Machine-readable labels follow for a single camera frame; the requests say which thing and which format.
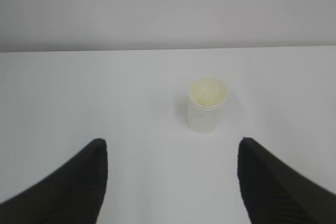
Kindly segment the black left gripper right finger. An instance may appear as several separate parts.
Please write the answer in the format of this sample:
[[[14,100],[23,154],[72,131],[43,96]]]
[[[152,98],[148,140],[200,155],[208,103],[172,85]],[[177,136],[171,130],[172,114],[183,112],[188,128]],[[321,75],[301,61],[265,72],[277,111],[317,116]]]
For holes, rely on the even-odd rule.
[[[239,143],[237,177],[251,223],[335,223],[335,194],[296,172],[253,138]]]

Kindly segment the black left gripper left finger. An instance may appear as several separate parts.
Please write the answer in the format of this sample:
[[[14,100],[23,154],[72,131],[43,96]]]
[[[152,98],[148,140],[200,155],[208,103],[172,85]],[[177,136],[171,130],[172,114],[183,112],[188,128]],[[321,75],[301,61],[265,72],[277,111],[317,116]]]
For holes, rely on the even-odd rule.
[[[107,144],[98,138],[46,178],[1,203],[1,223],[96,223],[107,180]]]

